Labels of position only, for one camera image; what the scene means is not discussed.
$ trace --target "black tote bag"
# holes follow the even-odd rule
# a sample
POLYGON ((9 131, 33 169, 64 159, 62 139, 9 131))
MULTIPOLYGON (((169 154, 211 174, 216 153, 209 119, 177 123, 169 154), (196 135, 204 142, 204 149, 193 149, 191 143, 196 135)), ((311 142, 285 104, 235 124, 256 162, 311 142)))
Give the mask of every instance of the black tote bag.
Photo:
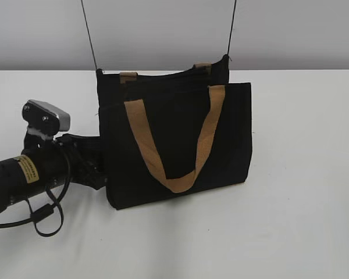
POLYGON ((189 90, 187 85, 191 83, 163 94, 160 83, 147 84, 144 91, 133 87, 127 96, 136 94, 135 98, 100 107, 106 191, 115 208, 247 178, 252 154, 251 84, 189 90))
POLYGON ((217 85, 229 82, 229 56, 216 63, 199 63, 191 69, 164 76, 143 76, 137 73, 103 74, 101 69, 97 74, 97 92, 99 107, 110 107, 125 101, 126 90, 144 84, 165 83, 167 88, 173 88, 177 82, 186 83, 187 86, 199 84, 217 85))

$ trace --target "tan strap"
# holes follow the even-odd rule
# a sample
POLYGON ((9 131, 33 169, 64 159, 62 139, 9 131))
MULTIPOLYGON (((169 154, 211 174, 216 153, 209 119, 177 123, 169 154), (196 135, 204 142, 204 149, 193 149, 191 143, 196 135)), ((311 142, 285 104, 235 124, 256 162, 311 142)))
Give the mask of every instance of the tan strap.
POLYGON ((225 99, 225 86, 216 85, 209 87, 209 98, 211 100, 211 108, 203 122, 198 139, 195 170, 175 179, 166 178, 161 157, 151 134, 143 100, 124 103, 130 127, 149 172, 174 193, 184 192, 193 186, 211 153, 215 131, 225 99))
POLYGON ((211 63, 197 63, 197 64, 194 64, 194 67, 195 68, 205 67, 208 74, 211 74, 211 71, 212 71, 212 64, 211 63))
POLYGON ((120 83, 125 84, 127 81, 136 81, 138 74, 135 71, 126 71, 119 73, 120 83))

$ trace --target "yellow label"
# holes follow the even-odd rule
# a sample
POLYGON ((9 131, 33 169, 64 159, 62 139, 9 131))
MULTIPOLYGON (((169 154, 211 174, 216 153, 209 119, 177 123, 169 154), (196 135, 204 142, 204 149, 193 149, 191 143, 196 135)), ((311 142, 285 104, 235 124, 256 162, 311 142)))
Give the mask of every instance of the yellow label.
POLYGON ((28 184, 36 182, 40 179, 35 164, 29 157, 27 157, 26 155, 21 155, 15 157, 14 159, 18 161, 18 164, 23 170, 28 184))

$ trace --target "white wall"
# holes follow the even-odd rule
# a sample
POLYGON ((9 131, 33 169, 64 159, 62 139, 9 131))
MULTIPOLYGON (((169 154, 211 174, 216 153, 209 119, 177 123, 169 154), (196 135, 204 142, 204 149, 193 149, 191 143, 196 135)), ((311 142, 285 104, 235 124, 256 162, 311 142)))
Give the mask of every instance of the white wall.
MULTIPOLYGON (((98 65, 186 69, 227 49, 233 0, 84 0, 98 65)), ((79 0, 0 0, 0 70, 93 69, 79 0)), ((349 0, 238 0, 232 69, 349 69, 349 0)))

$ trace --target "white tabletop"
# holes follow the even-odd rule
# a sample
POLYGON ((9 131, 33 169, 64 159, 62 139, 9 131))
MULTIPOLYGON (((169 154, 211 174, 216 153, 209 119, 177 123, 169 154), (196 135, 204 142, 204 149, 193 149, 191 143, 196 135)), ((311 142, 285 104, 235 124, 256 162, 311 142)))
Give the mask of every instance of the white tabletop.
MULTIPOLYGON (((56 236, 39 237, 32 224, 0 230, 0 279, 349 278, 349 71, 231 73, 246 81, 246 183, 121 211, 104 189, 71 185, 56 236)), ((0 71, 0 160, 22 150, 28 99, 69 112, 71 133, 98 135, 93 72, 0 71)), ((0 223, 28 216, 18 204, 0 223)))

